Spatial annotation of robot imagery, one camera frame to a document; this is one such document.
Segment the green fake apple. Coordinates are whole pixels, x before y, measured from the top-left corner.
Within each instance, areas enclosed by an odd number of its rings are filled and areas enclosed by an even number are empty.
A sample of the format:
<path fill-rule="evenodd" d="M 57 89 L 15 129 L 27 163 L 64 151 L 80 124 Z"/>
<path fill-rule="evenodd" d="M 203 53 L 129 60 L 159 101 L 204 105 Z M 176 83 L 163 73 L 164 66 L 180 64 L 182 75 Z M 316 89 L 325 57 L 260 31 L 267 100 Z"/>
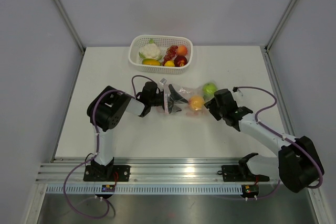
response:
<path fill-rule="evenodd" d="M 208 83 L 203 85 L 202 90 L 203 90 L 203 95 L 204 96 L 210 97 L 218 90 L 218 88 L 217 88 L 215 83 L 208 82 Z"/>

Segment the orange yellow fake peach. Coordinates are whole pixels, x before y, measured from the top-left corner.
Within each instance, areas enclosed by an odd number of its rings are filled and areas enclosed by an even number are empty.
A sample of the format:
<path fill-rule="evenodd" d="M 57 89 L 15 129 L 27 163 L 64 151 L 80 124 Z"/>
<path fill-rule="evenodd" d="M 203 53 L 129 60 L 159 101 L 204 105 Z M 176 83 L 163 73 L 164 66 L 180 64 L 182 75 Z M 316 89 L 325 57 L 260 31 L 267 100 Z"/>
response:
<path fill-rule="evenodd" d="M 188 101 L 188 107 L 192 111 L 200 111 L 203 108 L 203 105 L 205 103 L 205 100 L 200 95 L 194 95 L 192 96 Z"/>

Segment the clear zip top bag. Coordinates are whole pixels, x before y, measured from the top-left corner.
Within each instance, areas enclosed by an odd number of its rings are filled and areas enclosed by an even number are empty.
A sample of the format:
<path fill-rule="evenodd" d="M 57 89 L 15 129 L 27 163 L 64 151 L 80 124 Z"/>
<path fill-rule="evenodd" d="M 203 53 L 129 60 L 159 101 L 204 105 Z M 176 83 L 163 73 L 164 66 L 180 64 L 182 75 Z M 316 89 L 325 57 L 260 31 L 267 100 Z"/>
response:
<path fill-rule="evenodd" d="M 205 103 L 214 97 L 218 87 L 215 82 L 210 81 L 197 88 L 184 87 L 174 83 L 160 83 L 159 89 L 163 96 L 163 104 L 157 108 L 159 113 L 201 117 L 209 115 Z"/>

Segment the yellow fake fruit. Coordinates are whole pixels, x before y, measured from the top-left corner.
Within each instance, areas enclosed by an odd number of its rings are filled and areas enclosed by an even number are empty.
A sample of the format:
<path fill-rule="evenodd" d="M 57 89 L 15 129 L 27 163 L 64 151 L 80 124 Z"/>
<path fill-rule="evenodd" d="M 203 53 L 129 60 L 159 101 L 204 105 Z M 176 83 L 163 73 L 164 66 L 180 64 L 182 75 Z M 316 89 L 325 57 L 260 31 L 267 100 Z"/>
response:
<path fill-rule="evenodd" d="M 164 64 L 164 66 L 165 67 L 175 67 L 175 63 L 174 63 L 174 61 L 169 60 Z"/>

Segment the dark purple fake fruit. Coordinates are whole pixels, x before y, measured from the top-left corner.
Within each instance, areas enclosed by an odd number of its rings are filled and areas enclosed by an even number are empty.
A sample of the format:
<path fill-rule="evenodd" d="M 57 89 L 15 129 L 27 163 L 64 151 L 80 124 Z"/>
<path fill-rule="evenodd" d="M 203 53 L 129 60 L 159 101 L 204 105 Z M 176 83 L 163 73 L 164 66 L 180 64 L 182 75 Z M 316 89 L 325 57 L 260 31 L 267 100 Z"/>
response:
<path fill-rule="evenodd" d="M 177 56 L 175 59 L 174 59 L 174 65 L 176 67 L 183 67 L 185 65 L 188 64 L 188 60 L 185 56 Z"/>

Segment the yellow green fake mango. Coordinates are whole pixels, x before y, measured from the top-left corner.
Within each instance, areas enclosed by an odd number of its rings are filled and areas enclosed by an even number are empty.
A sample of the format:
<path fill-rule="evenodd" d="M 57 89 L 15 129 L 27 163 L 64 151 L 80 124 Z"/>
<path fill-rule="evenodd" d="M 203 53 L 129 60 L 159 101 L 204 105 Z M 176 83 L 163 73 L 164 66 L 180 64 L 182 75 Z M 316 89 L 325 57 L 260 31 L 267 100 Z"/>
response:
<path fill-rule="evenodd" d="M 161 66 L 161 63 L 155 59 L 143 59 L 142 64 L 148 66 Z"/>

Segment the red fake fruit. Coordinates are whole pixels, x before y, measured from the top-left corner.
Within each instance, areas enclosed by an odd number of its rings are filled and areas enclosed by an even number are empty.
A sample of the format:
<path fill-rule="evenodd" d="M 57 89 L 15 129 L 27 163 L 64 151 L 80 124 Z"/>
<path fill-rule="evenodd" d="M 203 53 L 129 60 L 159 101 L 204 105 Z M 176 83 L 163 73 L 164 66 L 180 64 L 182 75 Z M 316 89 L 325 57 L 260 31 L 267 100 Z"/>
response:
<path fill-rule="evenodd" d="M 178 49 L 177 45 L 172 45 L 170 46 L 167 51 L 166 54 L 163 57 L 163 61 L 162 61 L 162 65 L 165 65 L 167 61 L 173 60 L 173 58 L 176 56 L 176 51 Z"/>

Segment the orange red fake peach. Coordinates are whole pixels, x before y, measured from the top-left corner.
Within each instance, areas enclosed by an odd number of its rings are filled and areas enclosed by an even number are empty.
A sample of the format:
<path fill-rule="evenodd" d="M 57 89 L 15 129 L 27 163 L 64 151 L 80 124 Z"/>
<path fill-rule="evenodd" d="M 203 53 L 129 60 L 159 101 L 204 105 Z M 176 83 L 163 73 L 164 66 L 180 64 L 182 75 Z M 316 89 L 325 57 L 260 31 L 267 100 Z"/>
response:
<path fill-rule="evenodd" d="M 188 53 L 187 47 L 185 45 L 179 45 L 176 49 L 177 56 L 186 56 Z"/>

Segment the white fake cauliflower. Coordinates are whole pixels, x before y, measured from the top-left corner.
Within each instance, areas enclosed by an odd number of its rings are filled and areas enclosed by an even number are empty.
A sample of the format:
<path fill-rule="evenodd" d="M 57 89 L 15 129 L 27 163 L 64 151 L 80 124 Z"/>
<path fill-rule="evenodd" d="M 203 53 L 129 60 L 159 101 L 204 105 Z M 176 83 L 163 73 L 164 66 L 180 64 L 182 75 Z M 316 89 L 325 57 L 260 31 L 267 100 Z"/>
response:
<path fill-rule="evenodd" d="M 161 49 L 155 44 L 153 39 L 150 39 L 146 45 L 140 48 L 139 57 L 142 59 L 155 59 L 159 61 L 162 58 Z"/>

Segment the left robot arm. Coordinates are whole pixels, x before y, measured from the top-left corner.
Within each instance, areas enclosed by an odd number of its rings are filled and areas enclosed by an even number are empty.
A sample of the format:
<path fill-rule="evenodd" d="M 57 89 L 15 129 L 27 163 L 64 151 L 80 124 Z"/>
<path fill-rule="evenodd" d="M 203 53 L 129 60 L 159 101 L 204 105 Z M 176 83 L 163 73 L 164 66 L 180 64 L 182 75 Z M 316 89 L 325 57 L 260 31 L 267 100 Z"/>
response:
<path fill-rule="evenodd" d="M 180 105 L 187 103 L 188 100 L 171 84 L 168 85 L 168 90 L 164 91 L 160 90 L 155 82 L 148 81 L 142 91 L 134 97 L 107 86 L 87 108 L 87 116 L 96 134 L 96 151 L 85 168 L 83 180 L 86 182 L 129 180 L 130 167 L 114 164 L 113 129 L 124 113 L 128 112 L 143 118 L 152 107 L 159 107 L 171 114 L 181 112 Z"/>

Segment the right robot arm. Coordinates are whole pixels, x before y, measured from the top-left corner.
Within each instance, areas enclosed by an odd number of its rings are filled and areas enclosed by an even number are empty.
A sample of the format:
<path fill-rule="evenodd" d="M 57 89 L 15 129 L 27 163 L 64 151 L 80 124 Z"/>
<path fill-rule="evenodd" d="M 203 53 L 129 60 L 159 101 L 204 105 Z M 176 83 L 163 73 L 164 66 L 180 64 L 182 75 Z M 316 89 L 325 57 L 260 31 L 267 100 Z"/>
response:
<path fill-rule="evenodd" d="M 216 120 L 256 139 L 272 151 L 276 157 L 264 157 L 250 153 L 238 161 L 238 173 L 243 180 L 268 177 L 280 180 L 290 191 L 298 193 L 304 188 L 317 189 L 323 183 L 324 168 L 313 141 L 279 133 L 259 119 L 260 111 L 253 112 L 238 106 L 233 93 L 238 88 L 221 89 L 205 103 Z"/>

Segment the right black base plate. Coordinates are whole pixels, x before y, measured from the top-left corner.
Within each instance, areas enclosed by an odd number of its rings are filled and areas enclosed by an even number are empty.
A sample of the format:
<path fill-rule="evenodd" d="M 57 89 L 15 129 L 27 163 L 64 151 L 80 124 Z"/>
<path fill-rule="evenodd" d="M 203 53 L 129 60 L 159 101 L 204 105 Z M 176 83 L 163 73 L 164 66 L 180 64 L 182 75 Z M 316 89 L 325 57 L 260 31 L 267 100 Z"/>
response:
<path fill-rule="evenodd" d="M 223 182 L 269 182 L 270 178 L 265 175 L 255 175 L 248 168 L 240 168 L 239 165 L 223 165 L 217 171 L 222 176 Z"/>

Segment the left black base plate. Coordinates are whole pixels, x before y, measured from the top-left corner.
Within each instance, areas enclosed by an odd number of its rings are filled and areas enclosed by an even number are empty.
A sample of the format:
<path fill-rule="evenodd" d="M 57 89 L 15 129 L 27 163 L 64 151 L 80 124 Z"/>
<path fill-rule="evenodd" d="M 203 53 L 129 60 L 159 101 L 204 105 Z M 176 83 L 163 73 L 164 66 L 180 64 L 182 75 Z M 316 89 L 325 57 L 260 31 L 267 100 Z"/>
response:
<path fill-rule="evenodd" d="M 98 167 L 88 165 L 85 167 L 83 180 L 85 182 L 128 182 L 130 177 L 130 166 L 113 165 L 110 167 Z"/>

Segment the left aluminium frame post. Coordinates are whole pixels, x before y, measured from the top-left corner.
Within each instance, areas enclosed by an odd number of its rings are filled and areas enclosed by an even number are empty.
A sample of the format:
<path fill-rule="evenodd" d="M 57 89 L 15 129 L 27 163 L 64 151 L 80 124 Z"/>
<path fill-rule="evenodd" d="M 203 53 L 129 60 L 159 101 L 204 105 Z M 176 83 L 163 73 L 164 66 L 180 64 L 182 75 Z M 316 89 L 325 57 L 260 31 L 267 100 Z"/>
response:
<path fill-rule="evenodd" d="M 69 15 L 68 15 L 68 13 L 67 13 L 67 11 L 66 11 L 66 9 L 65 9 L 62 1 L 61 0 L 52 0 L 52 2 L 54 3 L 54 5 L 55 5 L 55 7 L 56 7 L 56 9 L 57 9 L 57 11 L 58 11 L 61 19 L 65 23 L 65 25 L 66 25 L 66 27 L 67 27 L 67 29 L 68 29 L 68 31 L 69 31 L 72 39 L 74 40 L 75 44 L 77 45 L 77 48 L 79 49 L 80 53 L 82 55 L 84 55 L 86 48 L 83 45 L 83 42 L 82 42 L 79 34 L 77 33 L 77 31 L 76 31 L 76 29 L 75 29 L 75 27 L 74 27 L 74 25 L 73 25 L 73 23 L 72 23 Z"/>

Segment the right aluminium frame post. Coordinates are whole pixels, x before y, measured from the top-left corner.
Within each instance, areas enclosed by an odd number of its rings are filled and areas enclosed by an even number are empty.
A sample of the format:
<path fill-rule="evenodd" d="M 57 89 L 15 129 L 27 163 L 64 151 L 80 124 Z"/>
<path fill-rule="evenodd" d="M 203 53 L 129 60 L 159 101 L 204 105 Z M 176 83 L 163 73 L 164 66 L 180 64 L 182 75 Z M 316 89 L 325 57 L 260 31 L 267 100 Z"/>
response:
<path fill-rule="evenodd" d="M 299 0 L 290 0 L 281 15 L 279 22 L 277 23 L 274 31 L 271 34 L 270 39 L 268 40 L 267 44 L 265 45 L 265 51 L 269 53 L 271 48 L 275 44 L 277 38 L 279 37 L 281 31 L 283 30 L 285 24 L 287 23 L 289 17 L 291 16 L 292 12 L 294 11 L 296 5 L 298 4 Z"/>

